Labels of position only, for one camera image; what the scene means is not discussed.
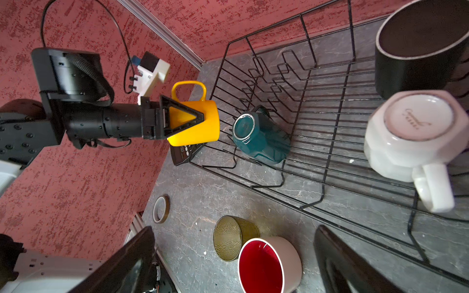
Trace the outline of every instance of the teal mug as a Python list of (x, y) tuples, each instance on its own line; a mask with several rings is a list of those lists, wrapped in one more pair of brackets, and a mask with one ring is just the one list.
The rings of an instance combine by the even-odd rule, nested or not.
[(245, 154), (268, 165), (290, 152), (290, 137), (276, 125), (264, 106), (242, 113), (233, 125), (233, 142)]

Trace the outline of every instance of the white mug handle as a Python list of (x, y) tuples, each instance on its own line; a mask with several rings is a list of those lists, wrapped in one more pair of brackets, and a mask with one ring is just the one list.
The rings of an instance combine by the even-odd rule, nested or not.
[(412, 170), (412, 179), (428, 211), (442, 213), (453, 209), (453, 191), (445, 164), (434, 163), (415, 167)]

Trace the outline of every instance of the robotic arm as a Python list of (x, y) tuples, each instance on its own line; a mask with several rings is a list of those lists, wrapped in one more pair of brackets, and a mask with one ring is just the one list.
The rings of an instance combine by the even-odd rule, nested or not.
[[(146, 52), (135, 75), (138, 104), (114, 104), (114, 90), (102, 74), (99, 55), (65, 49), (38, 48), (31, 53), (41, 102), (17, 99), (0, 108), (0, 195), (47, 146), (59, 145), (66, 132), (77, 149), (88, 145), (124, 147), (132, 137), (166, 139), (204, 121), (204, 114), (168, 97), (148, 96), (163, 83), (170, 65)], [(108, 95), (109, 99), (100, 99)], [(170, 127), (169, 108), (195, 119)], [(127, 142), (111, 146), (103, 138)]]

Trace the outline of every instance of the teal mug handle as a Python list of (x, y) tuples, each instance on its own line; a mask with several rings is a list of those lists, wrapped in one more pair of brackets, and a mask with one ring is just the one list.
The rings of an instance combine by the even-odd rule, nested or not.
[(262, 105), (255, 106), (254, 109), (252, 109), (252, 111), (253, 112), (259, 112), (259, 113), (269, 117), (270, 119), (272, 119), (270, 117), (269, 110), (266, 107), (262, 106)]

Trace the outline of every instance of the yellow mug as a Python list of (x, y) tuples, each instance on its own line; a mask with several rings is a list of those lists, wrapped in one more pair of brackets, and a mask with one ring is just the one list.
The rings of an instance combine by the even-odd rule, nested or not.
[[(189, 129), (181, 131), (173, 136), (168, 137), (168, 141), (172, 146), (183, 146), (197, 143), (208, 143), (218, 140), (220, 137), (220, 119), (218, 117), (217, 104), (214, 101), (206, 101), (207, 88), (205, 84), (198, 81), (182, 81), (175, 83), (171, 90), (173, 100), (179, 102), (176, 96), (176, 88), (182, 84), (198, 84), (204, 90), (199, 101), (180, 102), (181, 104), (197, 110), (204, 114), (204, 121), (192, 126)], [(195, 116), (182, 110), (170, 107), (169, 120), (171, 128), (176, 128), (186, 122), (195, 119)]]

